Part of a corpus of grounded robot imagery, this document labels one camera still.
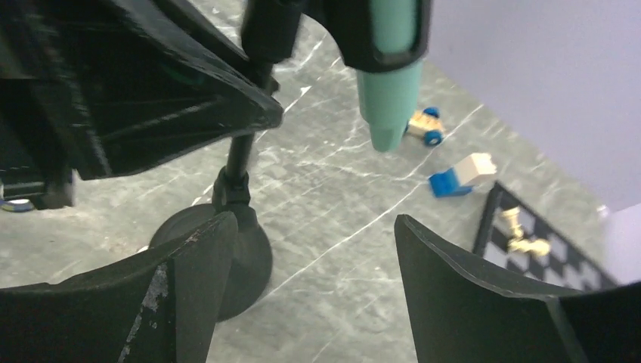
toy wheel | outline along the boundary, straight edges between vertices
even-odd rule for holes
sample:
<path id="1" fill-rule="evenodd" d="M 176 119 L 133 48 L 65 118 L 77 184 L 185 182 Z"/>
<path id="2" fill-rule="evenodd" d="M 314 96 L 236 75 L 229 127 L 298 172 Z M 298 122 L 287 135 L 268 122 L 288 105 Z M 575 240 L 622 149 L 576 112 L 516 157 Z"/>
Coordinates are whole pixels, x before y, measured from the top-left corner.
<path id="1" fill-rule="evenodd" d="M 0 209 L 11 213 L 31 212 L 35 209 L 28 199 L 0 200 Z"/>
<path id="2" fill-rule="evenodd" d="M 438 111 L 438 108 L 436 107 L 427 107 L 425 110 L 423 110 L 423 113 L 425 115 L 432 116 L 436 119 L 441 118 L 441 113 Z"/>
<path id="3" fill-rule="evenodd" d="M 436 146 L 443 142 L 443 134 L 436 130 L 428 131 L 423 136 L 423 142 L 426 146 Z"/>

blue block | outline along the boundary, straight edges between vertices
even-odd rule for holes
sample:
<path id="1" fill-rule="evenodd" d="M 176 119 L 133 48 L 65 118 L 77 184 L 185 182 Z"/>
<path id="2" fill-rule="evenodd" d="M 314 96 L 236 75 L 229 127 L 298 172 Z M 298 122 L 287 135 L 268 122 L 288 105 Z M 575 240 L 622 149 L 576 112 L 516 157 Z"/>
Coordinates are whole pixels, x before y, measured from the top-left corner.
<path id="1" fill-rule="evenodd" d="M 459 184 L 454 168 L 449 168 L 445 172 L 438 172 L 430 176 L 428 180 L 432 186 L 434 196 L 437 198 L 459 197 L 472 191 L 472 187 L 462 187 Z"/>

white object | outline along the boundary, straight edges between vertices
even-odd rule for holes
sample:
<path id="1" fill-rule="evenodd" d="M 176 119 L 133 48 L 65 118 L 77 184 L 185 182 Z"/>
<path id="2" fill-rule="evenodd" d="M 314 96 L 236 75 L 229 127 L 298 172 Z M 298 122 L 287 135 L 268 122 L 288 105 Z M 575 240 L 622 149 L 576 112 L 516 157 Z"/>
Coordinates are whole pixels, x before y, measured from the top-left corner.
<path id="1" fill-rule="evenodd" d="M 473 153 L 461 160 L 453 167 L 462 187 L 475 185 L 495 180 L 497 166 L 492 162 L 488 153 Z"/>

purple-gray wall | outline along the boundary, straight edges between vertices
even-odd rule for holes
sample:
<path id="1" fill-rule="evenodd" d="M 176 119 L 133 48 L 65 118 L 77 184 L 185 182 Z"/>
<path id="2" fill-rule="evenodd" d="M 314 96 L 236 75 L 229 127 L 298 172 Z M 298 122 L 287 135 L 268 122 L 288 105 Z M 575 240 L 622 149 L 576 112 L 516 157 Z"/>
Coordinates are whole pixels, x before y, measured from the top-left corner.
<path id="1" fill-rule="evenodd" d="M 429 58 L 595 192 L 641 280 L 641 1 L 434 0 Z"/>

teal cylindrical object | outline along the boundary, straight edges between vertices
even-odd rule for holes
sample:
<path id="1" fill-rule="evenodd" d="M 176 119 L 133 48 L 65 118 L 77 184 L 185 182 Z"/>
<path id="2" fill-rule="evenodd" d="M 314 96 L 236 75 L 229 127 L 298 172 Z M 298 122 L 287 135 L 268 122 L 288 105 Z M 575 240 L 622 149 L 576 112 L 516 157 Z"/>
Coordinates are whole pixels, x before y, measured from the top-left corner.
<path id="1" fill-rule="evenodd" d="M 416 0 L 370 0 L 374 44 L 383 54 L 409 51 L 418 30 Z M 361 116 L 370 124 L 374 149 L 394 150 L 416 109 L 422 62 L 387 73 L 357 71 Z"/>

